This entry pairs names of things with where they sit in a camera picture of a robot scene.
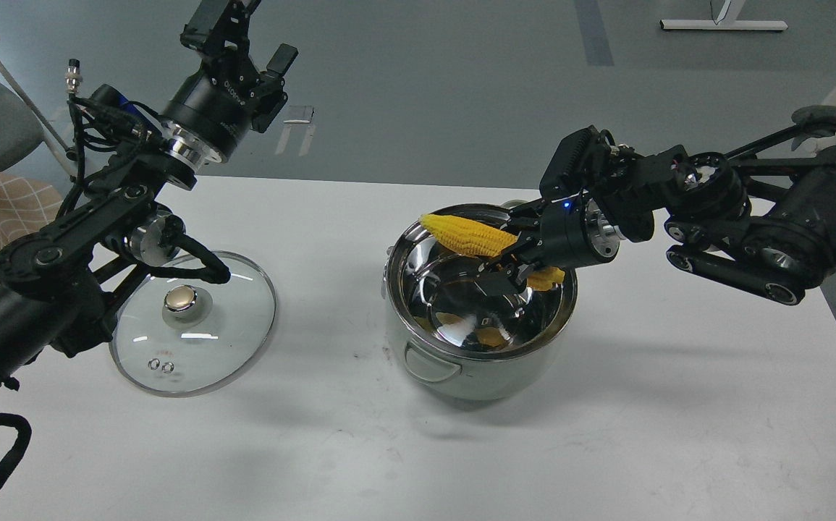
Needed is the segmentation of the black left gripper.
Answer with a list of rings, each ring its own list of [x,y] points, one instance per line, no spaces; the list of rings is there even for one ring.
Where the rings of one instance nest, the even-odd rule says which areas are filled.
[[[288,96],[285,75],[299,51],[282,43],[263,70],[250,56],[259,1],[202,1],[180,33],[200,57],[161,112],[166,154],[182,163],[226,163],[248,131],[263,133]]]

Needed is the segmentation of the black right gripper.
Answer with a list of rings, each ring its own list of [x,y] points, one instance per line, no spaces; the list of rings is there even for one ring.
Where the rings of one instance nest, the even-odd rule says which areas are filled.
[[[504,205],[507,220],[497,250],[516,250],[515,257],[485,260],[477,286],[486,296],[516,295],[531,286],[541,267],[579,269],[610,263],[622,235],[594,199],[546,199]]]

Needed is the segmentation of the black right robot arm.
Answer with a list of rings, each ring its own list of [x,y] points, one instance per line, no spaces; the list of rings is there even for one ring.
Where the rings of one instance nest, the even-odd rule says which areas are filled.
[[[534,271],[610,263],[620,240],[651,240],[654,212],[675,268],[784,305],[836,271],[836,106],[728,153],[651,156],[587,127],[560,141],[541,197],[508,214],[514,246],[485,260],[475,283],[515,294]]]

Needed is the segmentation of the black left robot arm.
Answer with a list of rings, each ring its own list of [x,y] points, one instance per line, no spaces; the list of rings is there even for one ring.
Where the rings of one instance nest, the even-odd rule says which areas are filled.
[[[157,202],[164,185],[195,187],[206,163],[232,157],[248,131],[262,133],[287,102],[285,75],[298,56],[283,43],[265,68],[250,56],[256,1],[203,1],[180,33],[200,57],[162,111],[102,85],[79,95],[79,60],[66,72],[77,171],[56,218],[0,250],[0,389],[44,347],[69,358],[113,339],[117,313],[149,276],[225,284],[224,261]],[[17,438],[0,461],[0,490],[33,429],[0,412]]]

